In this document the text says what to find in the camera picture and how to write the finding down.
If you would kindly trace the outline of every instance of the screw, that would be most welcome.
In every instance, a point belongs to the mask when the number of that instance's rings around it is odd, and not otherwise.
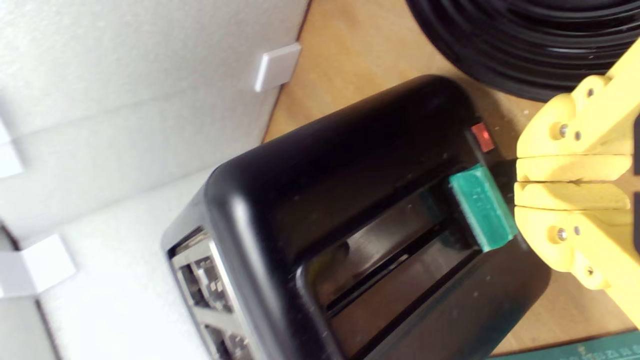
[[[565,241],[566,240],[566,230],[564,230],[562,227],[560,229],[558,229],[558,240],[560,241]]]
[[[560,125],[560,136],[562,136],[563,138],[566,137],[567,128],[569,128],[569,125],[567,124]]]

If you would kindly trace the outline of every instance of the wooden surface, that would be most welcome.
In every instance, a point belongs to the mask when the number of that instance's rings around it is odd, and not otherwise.
[[[455,69],[423,35],[404,0],[315,0],[300,36],[302,53],[273,112],[265,141],[421,74],[461,83],[505,156],[540,103],[490,90]],[[498,346],[501,354],[634,329],[602,291],[570,274],[550,286]]]

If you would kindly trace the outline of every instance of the white wall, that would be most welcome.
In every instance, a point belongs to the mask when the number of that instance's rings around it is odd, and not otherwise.
[[[19,238],[258,144],[263,52],[306,0],[0,1],[0,117],[27,172],[0,180]]]
[[[0,251],[12,251],[0,233]],[[0,359],[56,360],[33,297],[0,300]]]
[[[0,117],[26,168],[0,179],[0,218],[23,246],[61,233],[77,263],[41,296],[63,359],[207,358],[160,234],[261,141],[278,90],[253,91],[259,59],[306,5],[0,1]]]

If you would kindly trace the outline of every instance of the white plastic clip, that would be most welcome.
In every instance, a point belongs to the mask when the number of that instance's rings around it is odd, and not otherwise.
[[[24,171],[18,152],[9,132],[0,119],[0,177],[8,177]]]
[[[300,44],[295,42],[262,54],[258,78],[255,80],[255,91],[262,92],[291,80],[301,49]]]
[[[38,295],[75,273],[57,234],[22,251],[0,251],[0,299]]]

